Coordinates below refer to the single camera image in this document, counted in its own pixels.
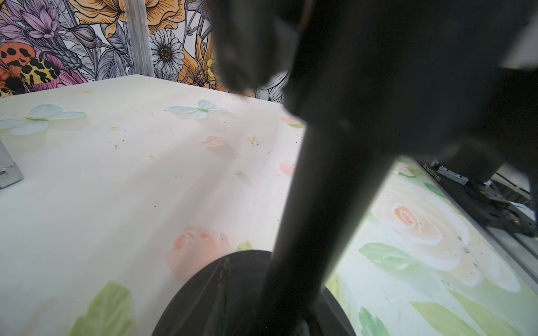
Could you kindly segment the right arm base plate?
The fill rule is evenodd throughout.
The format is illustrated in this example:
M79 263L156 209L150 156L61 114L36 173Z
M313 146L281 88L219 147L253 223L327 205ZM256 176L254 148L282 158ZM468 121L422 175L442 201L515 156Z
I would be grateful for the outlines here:
M421 162L420 165L479 225L537 237L533 200L517 195L511 184L502 183L500 175L494 174L480 182L452 172L437 161Z

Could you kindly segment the black microphone clip pole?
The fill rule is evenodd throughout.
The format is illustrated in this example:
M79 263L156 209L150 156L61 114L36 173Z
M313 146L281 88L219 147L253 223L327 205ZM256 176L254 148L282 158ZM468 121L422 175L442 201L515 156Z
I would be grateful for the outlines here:
M536 1L212 1L233 92L289 73L307 124L251 335L306 321L398 155L482 145L537 179L537 73L503 69Z

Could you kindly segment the black round stand base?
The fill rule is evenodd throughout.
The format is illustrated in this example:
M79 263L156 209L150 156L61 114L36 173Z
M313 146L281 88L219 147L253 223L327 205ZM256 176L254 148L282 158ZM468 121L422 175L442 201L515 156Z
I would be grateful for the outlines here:
M193 275L172 298L154 335L354 335L327 288L285 287L268 276L271 253L228 254Z

